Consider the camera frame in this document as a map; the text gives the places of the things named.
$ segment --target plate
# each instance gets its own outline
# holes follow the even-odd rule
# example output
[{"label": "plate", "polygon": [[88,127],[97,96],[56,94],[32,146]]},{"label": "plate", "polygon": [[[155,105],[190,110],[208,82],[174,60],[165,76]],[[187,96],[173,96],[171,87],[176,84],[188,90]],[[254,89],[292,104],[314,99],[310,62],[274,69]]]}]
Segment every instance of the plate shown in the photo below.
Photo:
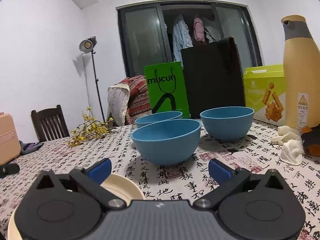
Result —
[{"label": "plate", "polygon": [[[110,176],[104,182],[102,182],[100,186],[104,189],[107,189],[117,197],[122,198],[127,203],[127,206],[130,205],[130,202],[133,199],[144,199],[142,191],[135,183],[118,174],[111,173]],[[17,208],[18,207],[14,209],[9,220],[8,240],[22,240],[14,222],[14,214]]]}]

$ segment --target warning label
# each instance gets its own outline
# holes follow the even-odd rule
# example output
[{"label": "warning label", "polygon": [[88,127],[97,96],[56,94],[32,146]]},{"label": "warning label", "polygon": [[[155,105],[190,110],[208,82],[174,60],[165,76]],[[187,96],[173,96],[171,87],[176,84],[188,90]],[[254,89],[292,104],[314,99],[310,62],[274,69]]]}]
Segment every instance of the warning label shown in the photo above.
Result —
[{"label": "warning label", "polygon": [[302,128],[307,126],[309,95],[298,93],[298,121],[297,130],[301,133]]}]

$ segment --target black paper bag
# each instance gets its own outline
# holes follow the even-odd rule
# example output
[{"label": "black paper bag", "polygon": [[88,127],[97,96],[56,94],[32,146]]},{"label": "black paper bag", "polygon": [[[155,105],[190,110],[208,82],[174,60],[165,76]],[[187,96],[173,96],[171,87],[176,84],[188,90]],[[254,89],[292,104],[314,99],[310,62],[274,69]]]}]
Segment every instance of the black paper bag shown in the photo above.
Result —
[{"label": "black paper bag", "polygon": [[242,71],[233,38],[181,50],[191,118],[202,111],[245,106]]}]

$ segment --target fried chicken box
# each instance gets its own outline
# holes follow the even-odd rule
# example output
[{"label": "fried chicken box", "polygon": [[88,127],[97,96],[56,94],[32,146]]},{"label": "fried chicken box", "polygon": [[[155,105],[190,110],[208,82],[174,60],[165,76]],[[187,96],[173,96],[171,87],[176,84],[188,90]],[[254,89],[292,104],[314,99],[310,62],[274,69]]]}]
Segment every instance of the fried chicken box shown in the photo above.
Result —
[{"label": "fried chicken box", "polygon": [[245,104],[253,108],[254,119],[285,125],[285,83],[283,65],[249,67],[244,72]]}]

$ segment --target lamp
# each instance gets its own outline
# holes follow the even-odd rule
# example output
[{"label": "lamp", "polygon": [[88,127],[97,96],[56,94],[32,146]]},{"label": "lamp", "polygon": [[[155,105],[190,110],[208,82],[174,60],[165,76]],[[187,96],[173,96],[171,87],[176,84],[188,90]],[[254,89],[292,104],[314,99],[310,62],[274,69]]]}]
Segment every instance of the lamp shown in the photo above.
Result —
[{"label": "lamp", "polygon": [[96,44],[97,44],[96,36],[93,36],[93,37],[87,38],[84,41],[81,41],[81,43],[79,45],[79,49],[84,54],[87,54],[87,53],[91,52],[93,72],[94,72],[94,78],[95,78],[96,87],[97,87],[97,93],[98,93],[98,98],[99,98],[99,103],[100,103],[100,109],[101,109],[101,114],[102,114],[103,121],[105,122],[103,109],[102,109],[102,104],[101,104],[101,99],[100,99],[99,87],[98,87],[99,79],[97,79],[96,68],[94,66],[94,59],[93,59],[93,55],[95,54],[95,52],[93,51],[93,48],[94,48],[94,46],[96,46]]}]

